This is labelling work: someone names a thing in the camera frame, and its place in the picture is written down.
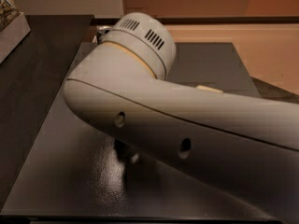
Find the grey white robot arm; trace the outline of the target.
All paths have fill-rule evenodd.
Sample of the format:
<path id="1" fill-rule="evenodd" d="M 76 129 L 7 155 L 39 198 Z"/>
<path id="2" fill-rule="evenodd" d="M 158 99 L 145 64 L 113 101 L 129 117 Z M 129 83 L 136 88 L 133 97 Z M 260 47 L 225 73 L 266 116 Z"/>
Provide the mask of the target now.
<path id="1" fill-rule="evenodd" d="M 95 129 L 299 224 L 299 105 L 168 81 L 167 29 L 123 16 L 68 75 L 68 108 Z"/>

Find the white gripper with vents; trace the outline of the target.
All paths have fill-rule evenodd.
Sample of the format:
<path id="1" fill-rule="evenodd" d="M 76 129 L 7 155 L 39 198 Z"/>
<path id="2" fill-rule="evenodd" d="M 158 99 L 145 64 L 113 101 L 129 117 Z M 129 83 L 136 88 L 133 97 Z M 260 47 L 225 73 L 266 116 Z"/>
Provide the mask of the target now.
<path id="1" fill-rule="evenodd" d="M 176 44 L 168 30 L 144 13 L 129 13 L 102 36 L 129 49 L 142 60 L 158 79 L 166 79 L 176 57 Z"/>

